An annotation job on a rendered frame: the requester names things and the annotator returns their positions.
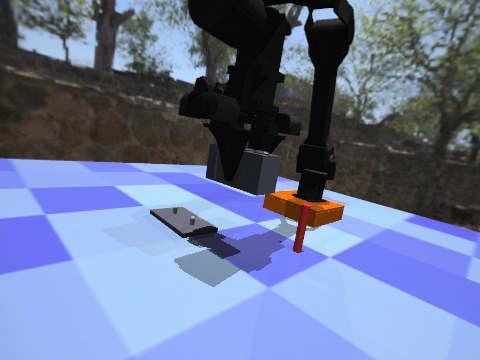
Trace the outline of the red peg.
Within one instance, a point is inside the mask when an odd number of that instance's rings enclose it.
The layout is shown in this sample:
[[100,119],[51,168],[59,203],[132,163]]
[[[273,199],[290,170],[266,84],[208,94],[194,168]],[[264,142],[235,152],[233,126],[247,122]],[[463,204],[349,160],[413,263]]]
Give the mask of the red peg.
[[293,245],[293,251],[296,253],[301,253],[301,250],[302,250],[310,208],[311,208],[311,205],[305,204],[305,203],[302,204],[296,236],[295,236],[294,245]]

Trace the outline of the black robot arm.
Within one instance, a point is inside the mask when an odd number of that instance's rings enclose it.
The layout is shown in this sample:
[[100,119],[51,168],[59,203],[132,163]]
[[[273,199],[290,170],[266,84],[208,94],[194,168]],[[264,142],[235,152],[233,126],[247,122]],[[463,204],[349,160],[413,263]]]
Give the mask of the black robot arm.
[[[285,13],[269,6],[288,3],[308,8],[304,32],[314,66],[308,137],[297,155],[296,172],[302,174],[292,195],[311,203],[326,202],[325,183],[334,180],[336,171],[329,130],[337,70],[354,40],[354,8],[347,0],[188,0],[188,8],[197,26],[237,49],[237,56],[257,55],[281,63],[284,40],[292,30]],[[332,8],[338,18],[313,21],[313,10],[325,8]]]

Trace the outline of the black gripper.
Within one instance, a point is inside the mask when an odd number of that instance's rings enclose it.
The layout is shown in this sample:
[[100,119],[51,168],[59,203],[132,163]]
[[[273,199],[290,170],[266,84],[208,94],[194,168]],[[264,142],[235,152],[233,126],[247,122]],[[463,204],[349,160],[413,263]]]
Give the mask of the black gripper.
[[[273,59],[240,55],[235,65],[228,66],[227,74],[233,76],[231,97],[187,91],[180,100],[179,115],[210,119],[203,126],[216,138],[226,181],[233,181],[247,142],[248,148],[272,154],[286,139],[278,133],[300,136],[299,118],[273,106],[277,83],[285,79],[279,69],[280,63]],[[251,129],[244,129],[244,123]]]

